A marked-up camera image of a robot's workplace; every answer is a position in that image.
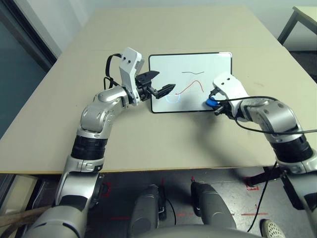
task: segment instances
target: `tabletop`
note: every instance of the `tabletop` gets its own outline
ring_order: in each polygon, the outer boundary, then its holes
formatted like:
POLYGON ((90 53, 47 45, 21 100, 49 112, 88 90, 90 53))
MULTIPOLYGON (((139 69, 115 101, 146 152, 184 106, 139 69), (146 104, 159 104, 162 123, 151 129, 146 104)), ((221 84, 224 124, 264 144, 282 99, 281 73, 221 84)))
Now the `tabletop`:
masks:
MULTIPOLYGON (((304 129, 317 127, 316 84, 245 7, 100 9, 2 137, 2 173, 62 172, 81 113, 103 89, 107 57, 126 47, 143 55, 141 72, 152 54, 232 52, 233 74, 249 95, 276 97, 294 110, 304 129)), ((111 75, 120 82, 118 66, 113 60, 111 75)), ((307 138, 317 148, 317 136, 307 138)), ((264 135, 224 115, 153 114, 144 102, 116 119, 102 171, 268 166, 274 160, 264 135)))
POLYGON ((317 6, 295 6, 293 9, 310 21, 317 23, 317 6))

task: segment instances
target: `wooden stick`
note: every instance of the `wooden stick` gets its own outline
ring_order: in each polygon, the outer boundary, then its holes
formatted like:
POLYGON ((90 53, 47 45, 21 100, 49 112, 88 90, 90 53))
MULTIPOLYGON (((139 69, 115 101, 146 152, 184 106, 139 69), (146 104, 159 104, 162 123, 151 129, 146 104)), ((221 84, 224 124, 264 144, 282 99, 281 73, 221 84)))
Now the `wooden stick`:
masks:
POLYGON ((40 216, 50 207, 52 206, 39 207, 32 210, 16 213, 16 214, 0 216, 0 227, 4 227, 10 224, 20 222, 21 220, 29 216, 40 216))

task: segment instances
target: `black cable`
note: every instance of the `black cable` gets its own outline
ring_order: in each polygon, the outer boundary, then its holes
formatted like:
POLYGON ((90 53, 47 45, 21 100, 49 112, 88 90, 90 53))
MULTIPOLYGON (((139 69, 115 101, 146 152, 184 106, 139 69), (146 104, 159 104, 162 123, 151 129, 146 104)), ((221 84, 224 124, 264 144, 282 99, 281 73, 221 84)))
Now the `black cable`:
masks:
POLYGON ((276 98, 268 97, 268 96, 250 96, 250 97, 224 99, 224 100, 217 100, 217 99, 211 98, 211 96, 209 96, 209 99, 216 101, 216 102, 230 102, 230 101, 237 101, 237 100, 250 99, 250 98, 266 98, 266 99, 272 99, 274 101, 277 101, 276 98))
POLYGON ((174 225, 176 226, 176 214, 175 214, 174 207, 173 207, 172 203, 170 202, 170 200, 168 198, 166 200, 169 202, 169 204, 170 204, 170 206, 171 206, 171 208, 173 210, 173 213, 174 213, 174 225))
POLYGON ((261 202, 262 202, 262 199, 263 199, 264 192, 265 192, 265 190, 266 190, 268 181, 270 180, 270 178, 271 178, 271 176, 272 176, 272 173, 273 173, 273 170, 275 169, 276 165, 277 165, 277 162, 275 162, 273 168, 270 170, 269 175, 268 175, 268 177, 267 177, 267 179, 266 179, 266 181, 265 181, 265 185, 264 185, 264 188, 263 188, 263 191, 262 191, 260 200, 259 200, 257 212, 256 212, 256 214, 255 214, 255 216, 254 216, 254 219, 253 219, 253 221, 252 221, 252 223, 251 223, 251 225, 250 225, 250 228, 248 229, 247 232, 249 232, 249 231, 252 229, 252 227, 253 227, 253 225, 254 225, 254 222, 256 221, 256 218, 257 218, 258 213, 259 213, 259 210, 260 210, 260 205, 261 205, 261 202))
POLYGON ((118 86, 118 85, 119 85, 119 84, 118 84, 116 81, 114 81, 114 79, 110 76, 110 63, 111 63, 111 59, 112 59, 113 56, 121 58, 121 54, 113 54, 113 55, 111 55, 111 56, 108 57, 107 62, 106 62, 106 68, 105 68, 106 76, 104 77, 104 89, 106 89, 106 79, 108 79, 108 80, 110 81, 109 88, 112 88, 114 85, 115 85, 115 86, 118 86))
POLYGON ((272 131, 265 131, 265 130, 257 130, 257 129, 252 129, 252 128, 248 128, 245 127, 243 125, 241 125, 237 118, 234 118, 234 121, 236 122, 236 124, 238 126, 240 126, 243 129, 246 130, 250 130, 250 131, 255 131, 255 132, 260 132, 263 134, 272 134, 272 135, 295 135, 295 134, 305 134, 305 133, 313 133, 313 132, 317 132, 317 129, 312 129, 312 130, 301 130, 301 131, 295 131, 295 132, 272 132, 272 131))
MULTIPOLYGON (((266 99, 272 99, 274 101, 277 101, 276 98, 273 97, 267 97, 267 96, 250 96, 250 97, 243 97, 243 98, 233 98, 233 99, 225 99, 225 100, 217 100, 214 98, 209 97, 209 99, 216 101, 216 102, 230 102, 230 101, 236 101, 236 100, 244 100, 244 99, 250 99, 250 98, 266 98, 266 99)), ((254 131, 254 132, 260 132, 263 134, 272 134, 272 135, 295 135, 295 134, 305 134, 305 133, 314 133, 317 132, 317 129, 312 129, 312 130, 301 130, 301 131, 295 131, 295 132, 273 132, 273 131, 265 131, 265 130, 257 130, 257 129, 252 129, 252 128, 248 128, 245 127, 243 125, 241 125, 237 118, 234 118, 236 124, 246 130, 250 130, 250 131, 254 131)))

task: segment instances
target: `curved line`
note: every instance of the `curved line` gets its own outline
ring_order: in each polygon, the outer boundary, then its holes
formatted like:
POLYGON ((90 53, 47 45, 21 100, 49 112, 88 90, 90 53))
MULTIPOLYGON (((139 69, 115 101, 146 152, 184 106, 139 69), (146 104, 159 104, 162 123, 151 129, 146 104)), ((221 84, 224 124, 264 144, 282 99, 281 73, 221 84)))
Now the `curved line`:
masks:
POLYGON ((192 74, 200 74, 200 73, 204 73, 205 71, 201 71, 199 73, 193 73, 193 72, 190 72, 190 71, 187 71, 187 72, 182 72, 182 73, 192 73, 192 74))
POLYGON ((203 87, 202 87, 202 84, 201 84, 198 80, 194 80, 194 81, 193 81, 190 85, 188 85, 183 91, 181 91, 180 93, 175 93, 175 95, 182 94, 184 91, 186 91, 186 89, 188 89, 190 86, 192 86, 193 83, 195 83, 195 82, 198 82, 198 83, 199 83, 202 92, 204 92, 203 87))
POLYGON ((167 95, 165 96, 165 99, 167 100, 167 102, 168 102, 168 103, 172 103, 172 104, 173 104, 173 103, 178 103, 178 102, 179 102, 180 95, 178 95, 178 99, 177 99, 177 101, 176 101, 176 102, 171 102, 169 99, 167 99, 167 97, 168 97, 168 96, 170 96, 170 95, 169 95, 169 94, 167 94, 167 95))

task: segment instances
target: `white whiteboard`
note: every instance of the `white whiteboard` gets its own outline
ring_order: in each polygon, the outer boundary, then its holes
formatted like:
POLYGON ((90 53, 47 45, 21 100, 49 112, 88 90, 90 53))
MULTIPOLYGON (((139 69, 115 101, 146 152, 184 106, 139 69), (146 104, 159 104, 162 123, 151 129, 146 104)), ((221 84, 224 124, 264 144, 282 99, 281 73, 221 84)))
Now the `white whiteboard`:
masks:
POLYGON ((152 112, 210 110, 205 101, 213 89, 212 82, 223 72, 231 73, 231 62, 230 52, 151 55, 149 68, 159 72, 152 79, 152 87, 161 89, 166 84, 176 84, 165 97, 156 99, 152 96, 152 112))

